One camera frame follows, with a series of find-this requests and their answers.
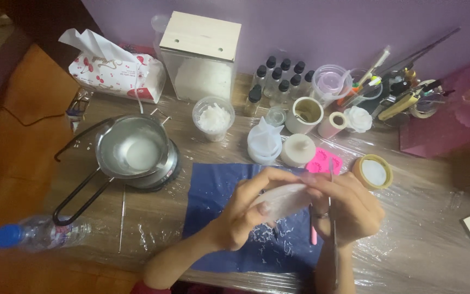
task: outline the white rose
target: white rose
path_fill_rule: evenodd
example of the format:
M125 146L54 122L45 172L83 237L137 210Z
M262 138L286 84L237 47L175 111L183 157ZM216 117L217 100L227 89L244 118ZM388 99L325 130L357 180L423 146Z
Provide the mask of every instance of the white rose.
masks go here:
M373 117L369 115L367 110L358 106L353 106L344 110L344 115L347 118L347 127L358 133L364 133L371 129L371 126L373 125Z

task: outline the black cable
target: black cable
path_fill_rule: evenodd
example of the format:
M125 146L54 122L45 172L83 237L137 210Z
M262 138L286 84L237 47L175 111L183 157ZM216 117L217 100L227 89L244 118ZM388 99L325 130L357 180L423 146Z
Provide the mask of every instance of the black cable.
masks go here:
M31 125L33 125L33 124L37 124L37 123L39 123L40 121L42 121L43 119L65 116L65 114L45 116L45 117L42 117L42 118L40 118L40 119L38 119L38 120L35 120L35 121L33 121L33 122L29 123L29 124L25 124L25 123L23 123L23 122L19 119L19 117L17 117L15 114L13 114L13 113L12 113L10 110L8 110L6 107L0 106L0 108L6 110L6 111L7 111L11 116L13 116L23 127L29 127L29 126L31 126Z

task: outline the plastic wrap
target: plastic wrap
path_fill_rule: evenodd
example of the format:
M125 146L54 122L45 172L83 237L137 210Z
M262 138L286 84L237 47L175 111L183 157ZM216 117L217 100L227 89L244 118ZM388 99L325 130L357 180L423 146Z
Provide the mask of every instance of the plastic wrap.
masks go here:
M141 271L150 256L181 239L193 162L253 163L246 137L258 124L259 116L239 116L243 103L234 105L238 116L226 137L220 142L209 142L193 124L193 106L168 97L161 98L156 106L145 106L150 110L158 107L173 118L165 128L181 152L179 177L161 191L149 194L114 181L82 215L92 223L92 232L84 244L61 249L61 254ZM97 93L78 131L105 118L133 112L139 112L137 102ZM265 113L265 109L259 109L259 115ZM290 133L283 130L281 135L284 141ZM459 222L470 215L470 195L453 190L447 163L396 151L398 133L382 128L353 134L343 131L329 140L320 138L316 131L309 136L317 147L342 158L341 173L350 170L358 157L369 153L386 159L394 172L393 184L374 192L386 212L380 232L359 240L355 246L353 260L359 293L470 293L470 239ZM57 177L45 199L47 212L52 212L97 168L94 139L88 134L60 157ZM63 214L80 207L104 178L95 177ZM300 292L303 283L312 283L300 281L296 274L258 272L219 274L188 270L182 279L272 293Z

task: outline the stainless steel pot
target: stainless steel pot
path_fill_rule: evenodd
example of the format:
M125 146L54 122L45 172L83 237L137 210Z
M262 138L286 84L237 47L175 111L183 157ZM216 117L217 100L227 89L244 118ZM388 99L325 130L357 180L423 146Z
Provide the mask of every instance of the stainless steel pot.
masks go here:
M89 130L101 126L95 136L95 157L99 167L56 208L52 216L56 225L72 223L115 179L136 188L148 189L164 183L173 174L178 163L178 151L163 126L171 117L160 122L153 116L157 110L150 115L123 115L107 119L72 139L68 145ZM58 152L55 158L64 150L66 148ZM107 181L72 217L60 220L61 210L100 170L109 177Z

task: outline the wooden lid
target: wooden lid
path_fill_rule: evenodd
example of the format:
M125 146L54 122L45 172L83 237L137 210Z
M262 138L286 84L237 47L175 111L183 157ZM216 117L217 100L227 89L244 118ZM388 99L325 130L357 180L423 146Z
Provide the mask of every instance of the wooden lid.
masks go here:
M234 61L240 23L174 11L160 47Z

